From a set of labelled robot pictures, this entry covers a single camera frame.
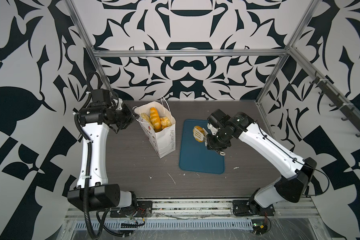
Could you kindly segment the small striped bread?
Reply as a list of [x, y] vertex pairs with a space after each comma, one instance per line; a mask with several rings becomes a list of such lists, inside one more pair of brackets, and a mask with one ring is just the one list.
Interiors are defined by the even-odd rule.
[[146, 113], [141, 113], [141, 117], [149, 124], [151, 129], [155, 129], [154, 125], [152, 124], [150, 117]]

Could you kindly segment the croissant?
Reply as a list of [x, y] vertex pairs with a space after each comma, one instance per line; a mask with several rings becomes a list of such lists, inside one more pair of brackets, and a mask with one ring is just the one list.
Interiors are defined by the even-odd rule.
[[161, 120], [160, 120], [159, 112], [155, 107], [150, 108], [150, 120], [155, 127], [154, 129], [155, 132], [160, 132], [162, 130]]

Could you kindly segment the round flaky pastry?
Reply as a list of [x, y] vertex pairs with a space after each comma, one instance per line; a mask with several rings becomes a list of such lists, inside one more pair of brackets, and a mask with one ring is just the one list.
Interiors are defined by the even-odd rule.
[[160, 120], [161, 120], [162, 130], [165, 128], [168, 128], [172, 125], [172, 123], [168, 117], [161, 117]]

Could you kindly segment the white paper bag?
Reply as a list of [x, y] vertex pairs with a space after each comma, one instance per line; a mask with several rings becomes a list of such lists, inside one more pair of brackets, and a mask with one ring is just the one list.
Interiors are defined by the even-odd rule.
[[133, 107], [138, 122], [159, 158], [176, 149], [176, 120], [165, 98]]

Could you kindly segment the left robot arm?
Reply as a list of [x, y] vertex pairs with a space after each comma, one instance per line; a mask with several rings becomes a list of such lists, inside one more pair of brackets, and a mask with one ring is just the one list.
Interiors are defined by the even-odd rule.
[[110, 184], [106, 171], [106, 142], [112, 125], [123, 130], [135, 118], [126, 104], [116, 109], [90, 105], [75, 114], [75, 124], [83, 136], [83, 157], [77, 186], [68, 192], [68, 201], [82, 212], [137, 206], [136, 195]]

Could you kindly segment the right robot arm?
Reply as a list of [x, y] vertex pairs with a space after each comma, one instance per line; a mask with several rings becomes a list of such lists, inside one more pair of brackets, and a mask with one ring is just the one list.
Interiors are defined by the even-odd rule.
[[304, 159], [289, 151], [243, 112], [231, 117], [218, 109], [208, 117], [207, 127], [211, 131], [206, 139], [208, 150], [221, 153], [235, 138], [252, 147], [279, 171], [281, 176], [275, 182], [251, 196], [249, 206], [252, 211], [266, 209], [282, 200], [291, 203], [300, 200], [315, 172], [315, 160]]

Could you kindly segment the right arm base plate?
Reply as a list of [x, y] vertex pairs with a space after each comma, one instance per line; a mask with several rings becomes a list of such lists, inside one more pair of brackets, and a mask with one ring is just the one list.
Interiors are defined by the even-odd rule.
[[273, 205], [262, 208], [255, 201], [249, 200], [233, 200], [233, 214], [237, 217], [247, 216], [274, 216], [275, 209]]

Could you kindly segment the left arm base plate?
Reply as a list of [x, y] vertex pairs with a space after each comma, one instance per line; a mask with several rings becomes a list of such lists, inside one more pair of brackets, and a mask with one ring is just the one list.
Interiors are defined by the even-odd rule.
[[112, 209], [110, 212], [111, 218], [144, 218], [152, 213], [152, 201], [140, 201], [133, 203], [131, 206], [121, 209]]

